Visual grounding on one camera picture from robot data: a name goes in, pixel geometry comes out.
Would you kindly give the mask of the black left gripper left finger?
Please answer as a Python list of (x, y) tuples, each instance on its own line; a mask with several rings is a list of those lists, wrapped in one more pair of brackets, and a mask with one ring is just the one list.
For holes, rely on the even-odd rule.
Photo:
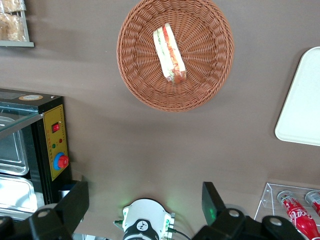
[(2, 240), (71, 240), (89, 209), (89, 185), (76, 181), (54, 207), (44, 206), (23, 221), (0, 218)]

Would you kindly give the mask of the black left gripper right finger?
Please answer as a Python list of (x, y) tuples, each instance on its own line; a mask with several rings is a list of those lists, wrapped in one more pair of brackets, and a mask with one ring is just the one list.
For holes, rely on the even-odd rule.
[(206, 225), (193, 240), (303, 240), (290, 221), (265, 216), (258, 222), (236, 208), (227, 208), (212, 182), (202, 184), (202, 212)]

